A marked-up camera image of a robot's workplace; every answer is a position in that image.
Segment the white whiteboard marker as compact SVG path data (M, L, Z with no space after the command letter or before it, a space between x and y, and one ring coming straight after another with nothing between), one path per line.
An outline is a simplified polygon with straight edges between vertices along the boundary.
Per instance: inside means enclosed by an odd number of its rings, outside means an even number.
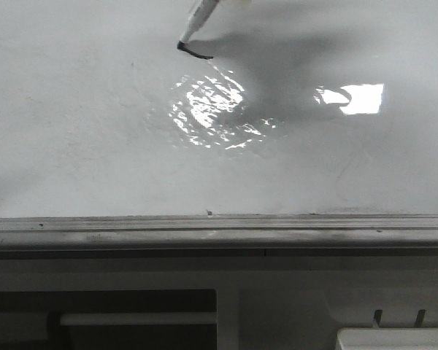
M177 43L178 50L187 49L187 43L189 43L191 37L207 22L218 4L218 0L201 0L197 2L189 14L185 29L180 35Z

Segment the white whiteboard surface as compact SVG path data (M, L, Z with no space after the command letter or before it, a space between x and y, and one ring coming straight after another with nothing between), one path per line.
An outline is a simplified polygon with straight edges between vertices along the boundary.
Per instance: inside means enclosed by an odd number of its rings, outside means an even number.
M0 218L438 214L438 1L0 1Z

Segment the aluminium whiteboard tray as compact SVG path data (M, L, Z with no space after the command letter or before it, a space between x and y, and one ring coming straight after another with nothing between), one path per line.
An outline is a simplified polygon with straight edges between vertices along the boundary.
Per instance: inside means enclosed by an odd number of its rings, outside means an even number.
M0 218L0 252L438 247L438 214Z

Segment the white box corner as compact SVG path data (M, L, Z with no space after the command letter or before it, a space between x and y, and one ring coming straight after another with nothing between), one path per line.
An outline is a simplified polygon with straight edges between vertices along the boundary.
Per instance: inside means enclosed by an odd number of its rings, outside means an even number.
M335 349L438 349L438 328L345 328Z

